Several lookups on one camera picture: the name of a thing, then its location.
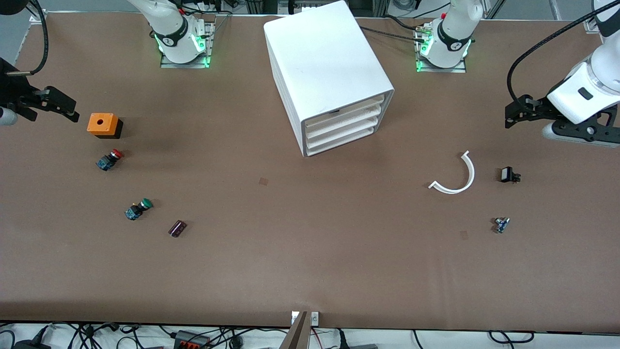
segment orange push button box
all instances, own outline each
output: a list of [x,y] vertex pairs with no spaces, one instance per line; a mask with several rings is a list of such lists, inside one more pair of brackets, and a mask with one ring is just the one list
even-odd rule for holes
[[98,138],[120,138],[123,121],[112,113],[94,112],[88,121],[88,132]]

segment small electronic component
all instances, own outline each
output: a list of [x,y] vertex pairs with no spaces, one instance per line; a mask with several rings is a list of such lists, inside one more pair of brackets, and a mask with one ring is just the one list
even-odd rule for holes
[[508,227],[508,223],[510,223],[510,218],[508,217],[497,218],[495,220],[495,224],[497,224],[497,228],[495,228],[495,231],[500,234],[503,233],[504,229]]
[[116,149],[112,149],[109,155],[104,155],[99,161],[97,161],[97,167],[101,170],[107,171],[116,164],[120,158],[123,157],[123,153],[119,152]]
[[86,130],[97,138],[120,138],[123,121],[112,113],[94,112]]
[[521,175],[518,173],[514,173],[512,167],[504,167],[502,168],[502,178],[500,179],[502,183],[519,183],[521,181]]
[[178,220],[172,226],[172,228],[170,228],[170,230],[168,231],[168,234],[170,234],[171,237],[179,237],[179,235],[181,235],[181,232],[183,232],[183,230],[185,230],[186,227],[187,227],[187,224],[184,221]]
[[127,216],[129,220],[136,220],[142,215],[142,213],[144,213],[144,211],[150,208],[153,208],[153,203],[151,200],[144,198],[139,204],[131,205],[131,207],[125,211],[125,216]]

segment brown table surface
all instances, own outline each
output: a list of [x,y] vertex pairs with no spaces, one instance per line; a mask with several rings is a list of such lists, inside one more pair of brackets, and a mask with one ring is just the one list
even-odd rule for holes
[[[286,326],[301,309],[323,327],[620,331],[618,151],[546,140],[544,121],[503,128],[508,67],[561,23],[481,23],[466,74],[416,73],[410,42],[367,34],[396,89],[378,133],[303,158],[273,19],[230,18],[211,68],[170,70],[139,14],[50,14],[30,82],[82,117],[0,130],[0,318]],[[37,65],[40,33],[19,68]],[[599,43],[560,36],[515,91],[543,96]],[[123,118],[123,137],[87,133],[91,112]],[[103,172],[112,148],[127,156]],[[474,184],[428,189],[465,183],[465,150]],[[523,181],[498,182],[504,166]],[[154,209],[127,220],[143,197]],[[172,238],[177,219],[189,227]]]

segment black cable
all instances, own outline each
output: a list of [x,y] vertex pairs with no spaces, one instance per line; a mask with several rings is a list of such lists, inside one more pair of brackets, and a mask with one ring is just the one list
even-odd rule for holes
[[345,332],[342,329],[337,329],[340,333],[340,349],[349,349],[347,343],[347,337],[345,336]]
[[415,342],[416,342],[416,344],[418,345],[418,347],[419,347],[420,349],[424,349],[424,348],[422,347],[422,344],[420,344],[420,340],[418,339],[418,333],[416,332],[416,330],[413,330],[413,331],[414,331],[414,338],[415,338]]
[[39,13],[39,17],[41,18],[41,28],[43,29],[43,58],[41,58],[41,62],[38,67],[34,70],[30,71],[30,75],[34,75],[43,69],[45,62],[47,62],[47,53],[50,49],[50,41],[47,36],[47,23],[45,22],[45,14],[43,13],[43,9],[41,5],[38,3],[38,0],[30,0],[30,3],[37,8],[37,12]]
[[45,330],[47,330],[48,327],[49,327],[49,325],[46,325],[44,328],[40,329],[39,332],[37,332],[37,334],[30,341],[30,343],[32,345],[34,345],[35,347],[39,346],[39,344],[41,344],[41,342],[43,341],[43,336],[45,335]]
[[134,341],[134,343],[136,343],[136,349],[139,349],[138,342],[136,342],[136,340],[133,339],[133,337],[130,337],[130,336],[125,336],[125,337],[122,337],[121,339],[119,339],[118,342],[117,342],[117,349],[118,349],[118,346],[120,345],[120,342],[122,342],[123,339],[130,339],[130,340]]
[[422,40],[422,39],[416,39],[416,38],[412,38],[412,37],[406,37],[406,36],[402,36],[402,35],[397,35],[397,34],[392,34],[392,33],[382,32],[382,31],[380,31],[380,30],[376,30],[376,29],[372,29],[372,28],[362,27],[361,25],[360,25],[360,29],[367,30],[367,31],[369,31],[369,32],[375,32],[375,33],[379,33],[379,34],[387,35],[387,36],[389,36],[389,37],[396,37],[396,38],[399,38],[399,39],[411,40],[411,41],[416,41],[416,42],[424,42],[424,40]]
[[519,56],[519,58],[517,58],[515,60],[514,63],[512,63],[512,66],[510,67],[510,69],[508,70],[508,76],[506,77],[506,85],[508,86],[508,93],[510,93],[510,97],[512,98],[513,101],[515,101],[522,110],[532,113],[534,115],[538,114],[538,115],[542,115],[542,113],[536,112],[532,109],[527,108],[526,106],[524,106],[521,101],[519,101],[515,95],[514,90],[512,89],[512,74],[515,72],[516,66],[519,65],[519,63],[521,63],[521,61],[523,61],[527,56],[529,56],[530,54],[532,54],[534,51],[536,51],[537,49],[539,49],[541,46],[543,46],[544,44],[550,42],[551,40],[553,40],[554,38],[562,35],[563,33],[565,33],[566,31],[570,30],[571,28],[579,25],[580,23],[596,16],[597,14],[607,11],[608,9],[611,9],[614,6],[617,6],[618,4],[620,4],[620,0],[615,0],[614,2],[611,2],[601,8],[599,8],[598,10],[592,11],[584,16],[581,16],[581,18],[578,18],[576,20],[574,20],[573,22],[565,25],[563,28],[559,29],[558,31],[554,32],[553,34],[549,35],[548,37],[542,39],[539,43],[537,43],[536,45],[532,46],[532,48],[530,48],[529,50],[527,50],[524,54],[522,54],[521,56]]
[[[498,340],[495,337],[493,337],[493,333],[501,333],[504,338],[506,338],[506,340]],[[515,344],[525,344],[525,343],[529,343],[531,341],[534,340],[534,332],[526,332],[528,334],[530,334],[530,337],[524,340],[512,340],[510,339],[510,337],[508,337],[508,335],[506,334],[506,332],[504,331],[499,331],[499,330],[491,330],[489,331],[489,336],[491,337],[491,340],[495,343],[499,343],[501,345],[504,344],[509,344],[510,345],[510,349],[515,349]]]
[[140,328],[140,325],[137,325],[137,324],[136,325],[125,325],[125,326],[120,328],[120,331],[123,332],[124,334],[128,335],[129,333],[136,332],[139,328]]
[[393,19],[396,23],[398,23],[398,25],[399,25],[399,26],[401,26],[401,27],[403,27],[403,28],[405,28],[405,29],[415,30],[415,27],[411,27],[411,26],[409,26],[409,25],[407,25],[407,24],[404,24],[403,22],[401,22],[401,20],[400,20],[400,19],[398,19],[398,18],[396,18],[396,17],[394,17],[394,16],[392,16],[392,15],[390,15],[390,14],[386,14],[386,15],[385,15],[385,16],[383,16],[383,17]]
[[[225,338],[224,340],[219,341],[218,343],[215,343],[215,344],[213,344],[213,345],[209,345],[209,347],[210,347],[211,349],[212,349],[212,348],[215,348],[215,347],[217,347],[218,345],[220,345],[220,344],[222,344],[222,343],[226,343],[227,341],[229,341],[229,340],[231,340],[231,339],[233,339],[233,338],[237,338],[237,337],[241,336],[242,334],[247,333],[247,332],[250,332],[250,331],[253,331],[253,330],[255,330],[255,329],[247,329],[247,330],[245,330],[245,331],[243,331],[243,332],[239,332],[239,333],[235,334],[234,336],[230,336],[229,338]],[[205,348],[205,347],[206,347],[206,345],[203,345],[202,347],[200,347],[200,348],[198,348],[198,349],[203,349],[203,348]]]
[[15,332],[11,330],[0,331],[0,335],[3,333],[8,333],[9,335],[11,335],[11,347],[9,349],[13,349],[13,347],[15,346]]
[[75,327],[75,330],[76,331],[73,333],[73,337],[71,337],[71,341],[69,342],[69,345],[67,346],[67,349],[73,349],[73,341],[78,336],[78,333],[79,333],[80,329]]
[[144,349],[144,345],[142,345],[142,343],[140,343],[140,340],[138,339],[138,334],[136,333],[136,331],[133,331],[133,338],[135,338],[137,346],[140,349]]
[[217,14],[217,13],[228,13],[228,14],[233,14],[231,11],[225,11],[225,10],[223,10],[223,11],[203,11],[203,10],[201,10],[201,9],[194,9],[194,8],[192,8],[192,7],[187,7],[187,6],[185,6],[185,5],[181,5],[181,7],[183,8],[183,11],[184,11],[186,14],[194,14],[194,13],[200,13],[200,14]]
[[280,329],[257,329],[257,330],[263,331],[263,332],[278,331],[278,332],[282,332],[282,333],[288,333],[287,331],[280,330]]
[[172,337],[172,332],[168,332],[168,331],[166,331],[166,329],[165,329],[162,325],[159,325],[159,328],[160,328],[162,331],[164,331],[164,333],[166,333],[168,336]]
[[442,8],[444,8],[444,7],[448,6],[448,5],[450,5],[450,3],[447,3],[447,4],[444,4],[444,5],[441,5],[440,7],[436,8],[436,9],[432,9],[431,11],[427,11],[427,12],[421,13],[421,14],[416,15],[416,16],[413,16],[413,17],[411,17],[411,18],[419,18],[419,17],[422,17],[422,16],[424,16],[425,14],[429,14],[429,13],[431,13],[431,12],[439,11],[440,9],[442,9]]

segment black connector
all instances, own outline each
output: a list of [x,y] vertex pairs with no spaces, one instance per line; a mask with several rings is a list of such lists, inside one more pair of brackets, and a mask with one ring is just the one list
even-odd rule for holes
[[241,349],[243,347],[243,338],[241,336],[231,338],[229,346],[230,349]]
[[41,344],[43,335],[48,326],[45,326],[31,340],[21,340],[13,346],[12,349],[51,349],[49,345]]
[[13,346],[13,349],[51,349],[49,345],[33,344],[31,340],[21,340]]

